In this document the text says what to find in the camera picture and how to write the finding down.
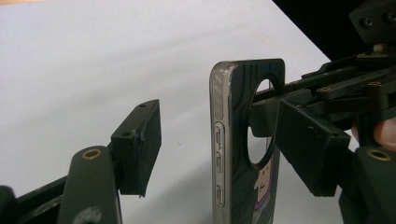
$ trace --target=phone camera cutout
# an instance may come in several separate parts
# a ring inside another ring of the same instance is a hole
[[[262,81],[255,92],[255,95],[261,94],[270,95],[268,91],[273,88],[269,79]],[[272,137],[256,137],[250,127],[247,128],[247,154],[251,163],[258,165],[264,158],[268,147],[270,146]]]

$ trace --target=white table surface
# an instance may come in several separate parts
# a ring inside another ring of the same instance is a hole
[[[67,175],[143,102],[160,99],[163,144],[124,223],[211,223],[209,74],[282,58],[287,81],[328,59],[269,0],[48,1],[0,6],[0,185],[17,196]],[[276,224],[341,223],[284,158]]]

